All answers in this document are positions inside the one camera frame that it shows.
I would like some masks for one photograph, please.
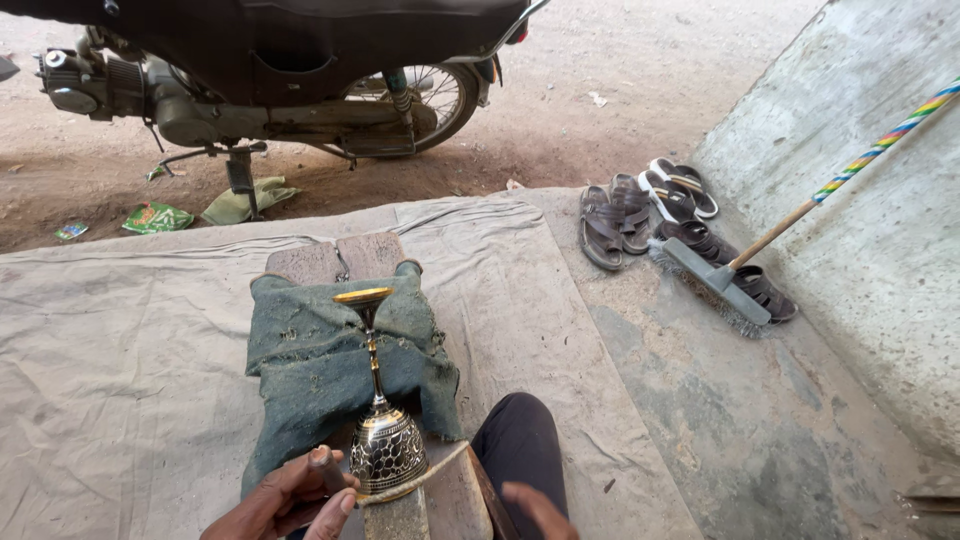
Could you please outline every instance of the broom handle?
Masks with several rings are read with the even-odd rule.
[[[912,114],[907,116],[906,120],[900,122],[900,124],[890,133],[882,136],[877,142],[875,142],[874,146],[867,151],[866,154],[854,160],[853,163],[844,169],[839,176],[828,182],[827,185],[824,185],[822,188],[820,188],[820,190],[814,193],[812,197],[804,201],[804,203],[797,207],[797,209],[790,212],[790,215],[784,217],[776,227],[767,232],[767,234],[765,234],[760,240],[754,242],[754,245],[747,248],[747,251],[743,252],[739,257],[732,260],[730,263],[730,268],[733,270],[739,270],[741,266],[753,258],[754,255],[759,253],[760,250],[767,247],[767,244],[774,241],[777,236],[783,234],[783,232],[789,229],[794,223],[800,221],[800,218],[804,217],[807,212],[816,208],[816,206],[820,203],[823,203],[824,199],[826,199],[830,193],[836,191],[837,188],[844,184],[844,182],[852,178],[856,173],[863,170],[863,167],[866,167],[877,156],[883,154],[887,148],[893,146],[895,142],[903,138],[903,136],[908,134],[910,130],[916,128],[918,124],[923,122],[924,119],[935,110],[942,107],[946,102],[957,95],[958,92],[960,92],[960,77],[957,77],[952,83],[949,84],[949,86],[934,94],[933,97],[928,99],[926,103],[920,106],[919,109],[914,110]]]
[[[804,203],[797,207],[797,209],[790,212],[790,215],[783,218],[783,221],[780,221],[776,227],[767,232],[760,240],[754,242],[754,245],[747,248],[747,251],[740,254],[739,257],[730,261],[730,268],[733,270],[739,270],[748,260],[753,258],[754,255],[760,252],[763,248],[767,247],[767,244],[774,241],[777,236],[783,234],[784,231],[790,228],[791,225],[800,221],[800,218],[804,217],[807,212],[815,209],[820,203],[814,201],[813,199],[807,199]]]

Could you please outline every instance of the broom bristles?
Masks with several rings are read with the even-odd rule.
[[[664,240],[657,240],[654,237],[647,239],[647,245],[650,246],[647,254],[650,255],[650,260],[666,270],[669,274],[676,276],[680,281],[686,283],[697,298],[703,300],[708,306],[720,313],[730,326],[740,332],[740,335],[751,339],[762,339],[769,335],[773,325],[766,324],[759,326],[747,320],[747,318],[734,309],[730,303],[717,296],[709,287],[687,272],[676,260],[663,251],[664,243]]]

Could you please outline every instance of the dirt ground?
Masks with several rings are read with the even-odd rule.
[[[683,161],[774,60],[822,0],[554,0],[530,35],[501,53],[504,86],[449,141],[357,169],[319,150],[272,143],[255,177],[282,175],[303,192],[268,219],[330,215],[392,202],[527,187],[603,184],[657,156]],[[220,159],[182,161],[184,176],[150,183],[162,159],[138,118],[92,122],[37,91],[30,53],[71,46],[79,27],[0,13],[0,54],[23,70],[0,84],[0,253],[129,234],[140,201],[199,214],[228,188]],[[607,104],[588,97],[596,91]],[[164,145],[167,155],[181,148]],[[16,174],[7,172],[23,164]],[[709,179],[715,182],[722,179]],[[208,226],[197,219],[192,227]]]

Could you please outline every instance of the footrest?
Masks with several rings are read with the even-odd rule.
[[[253,193],[253,181],[247,167],[240,161],[227,161],[227,179],[230,181],[230,191],[237,195]]]
[[[354,158],[394,158],[417,152],[414,136],[353,134],[340,137],[340,147]]]

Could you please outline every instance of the green plastic bag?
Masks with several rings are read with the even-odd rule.
[[[170,205],[155,201],[140,203],[130,214],[123,228],[141,234],[164,233],[186,229],[193,223],[193,215]]]
[[[301,192],[296,187],[282,187],[284,182],[286,179],[282,176],[254,180],[253,192],[256,193],[257,209],[268,209]],[[250,214],[250,196],[234,195],[228,189],[214,199],[200,217],[212,225],[236,225],[250,217]]]

